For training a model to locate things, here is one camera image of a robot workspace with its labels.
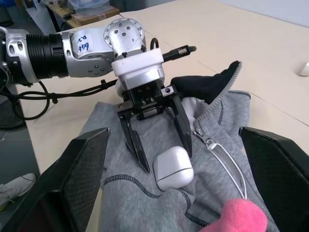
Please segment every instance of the black fabric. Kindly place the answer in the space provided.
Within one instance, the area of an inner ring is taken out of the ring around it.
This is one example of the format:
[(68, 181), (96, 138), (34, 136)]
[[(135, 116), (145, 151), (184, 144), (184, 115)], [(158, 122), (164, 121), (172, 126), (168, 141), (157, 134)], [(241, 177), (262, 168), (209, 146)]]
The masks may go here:
[(195, 97), (210, 104), (226, 87), (239, 66), (239, 61), (234, 61), (228, 69), (214, 76), (181, 76), (174, 77), (174, 85), (182, 97)]
[(280, 232), (309, 231), (309, 157), (292, 140), (240, 129), (256, 186)]

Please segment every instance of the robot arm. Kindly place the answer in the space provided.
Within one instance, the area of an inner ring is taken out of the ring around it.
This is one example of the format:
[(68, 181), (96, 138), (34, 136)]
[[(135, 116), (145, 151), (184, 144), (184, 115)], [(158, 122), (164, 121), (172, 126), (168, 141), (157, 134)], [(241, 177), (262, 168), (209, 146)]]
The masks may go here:
[[(117, 83), (103, 80), (99, 91), (116, 83), (117, 93), (124, 99), (118, 105), (117, 113), (126, 141), (144, 169), (150, 172), (139, 135), (130, 124), (133, 116), (143, 120), (167, 108), (173, 109), (175, 127), (191, 157), (189, 120), (175, 87), (164, 86), (162, 63), (187, 56), (196, 47), (186, 45), (162, 54), (159, 48), (154, 49), (158, 42), (153, 39), (151, 50), (146, 51), (145, 31), (130, 18), (117, 19), (104, 29), (83, 29), (48, 36), (0, 27), (1, 32), (5, 40), (0, 40), (0, 81), (31, 86), (53, 76), (99, 77), (114, 71)], [(44, 91), (46, 95), (40, 99), (51, 99), (46, 89)]]
[(107, 28), (90, 28), (62, 34), (29, 35), (21, 29), (0, 27), (0, 69), (6, 81), (29, 86), (41, 79), (99, 77), (112, 71), (111, 63), (145, 47), (145, 32), (133, 19), (118, 19)]

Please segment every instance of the white earbuds case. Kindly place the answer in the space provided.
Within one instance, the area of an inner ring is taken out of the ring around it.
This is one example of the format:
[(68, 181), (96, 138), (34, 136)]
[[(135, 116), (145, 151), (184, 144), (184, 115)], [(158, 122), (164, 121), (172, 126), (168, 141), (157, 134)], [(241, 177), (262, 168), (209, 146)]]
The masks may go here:
[(194, 177), (189, 155), (181, 146), (174, 146), (160, 154), (153, 168), (155, 180), (162, 191), (186, 186)]

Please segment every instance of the silver robot arm segment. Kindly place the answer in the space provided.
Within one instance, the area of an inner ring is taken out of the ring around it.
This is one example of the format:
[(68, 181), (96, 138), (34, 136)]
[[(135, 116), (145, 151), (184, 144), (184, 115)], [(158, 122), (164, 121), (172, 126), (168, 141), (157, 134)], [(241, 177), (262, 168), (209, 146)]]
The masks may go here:
[(146, 51), (144, 29), (129, 18), (105, 29), (43, 36), (0, 27), (0, 34), (0, 77), (26, 86), (53, 76), (103, 76), (112, 71), (113, 61)]

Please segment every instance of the zipper pull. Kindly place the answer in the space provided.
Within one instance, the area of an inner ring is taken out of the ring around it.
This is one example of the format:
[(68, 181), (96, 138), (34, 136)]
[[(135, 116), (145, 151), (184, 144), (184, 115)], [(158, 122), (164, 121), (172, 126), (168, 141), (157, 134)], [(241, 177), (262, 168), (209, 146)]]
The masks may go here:
[(210, 139), (200, 129), (196, 129), (195, 131), (193, 131), (193, 134), (197, 136), (205, 145), (207, 144), (207, 141)]

